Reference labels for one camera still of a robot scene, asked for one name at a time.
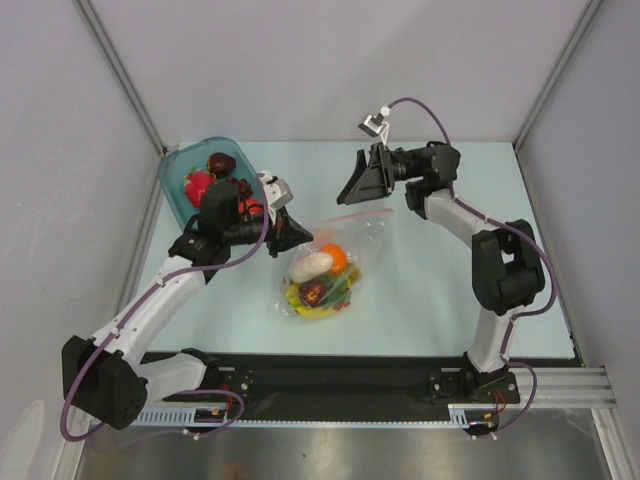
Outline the clear zip top bag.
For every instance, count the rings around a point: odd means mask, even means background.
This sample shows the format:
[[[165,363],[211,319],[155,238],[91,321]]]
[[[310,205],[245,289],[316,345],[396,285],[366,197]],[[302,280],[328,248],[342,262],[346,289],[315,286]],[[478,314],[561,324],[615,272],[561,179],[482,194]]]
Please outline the clear zip top bag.
[[[313,225],[313,240],[295,248],[284,269],[275,309],[306,320],[348,310],[363,279],[381,258],[393,215],[393,209],[382,208]]]

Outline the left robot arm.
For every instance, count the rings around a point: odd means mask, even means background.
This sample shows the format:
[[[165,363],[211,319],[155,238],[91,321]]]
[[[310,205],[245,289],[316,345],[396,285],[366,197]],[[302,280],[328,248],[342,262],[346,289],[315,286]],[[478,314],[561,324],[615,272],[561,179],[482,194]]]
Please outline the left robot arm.
[[[210,186],[146,289],[91,337],[73,336],[65,343],[60,417],[65,439],[76,438],[68,428],[71,408],[122,430],[148,403],[191,394],[208,400],[218,393],[216,363],[200,351],[186,349],[149,363],[143,357],[177,311],[218,271],[244,263],[261,246],[277,257],[312,240],[286,210],[293,194],[283,179],[261,172],[256,185],[258,202],[246,207],[240,205],[235,184]]]

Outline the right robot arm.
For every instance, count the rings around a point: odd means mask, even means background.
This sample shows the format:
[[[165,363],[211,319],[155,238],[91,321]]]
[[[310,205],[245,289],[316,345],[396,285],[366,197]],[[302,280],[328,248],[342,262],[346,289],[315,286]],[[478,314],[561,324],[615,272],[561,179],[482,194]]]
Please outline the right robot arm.
[[[544,289],[545,277],[527,221],[498,222],[454,194],[460,159],[460,152],[443,142],[412,150],[375,143],[357,152],[353,173],[336,201],[353,205],[386,198],[402,182],[409,210],[470,249],[472,290],[480,305],[474,338],[459,373],[436,374],[429,386],[437,399],[485,402],[509,382],[508,349],[516,316]]]

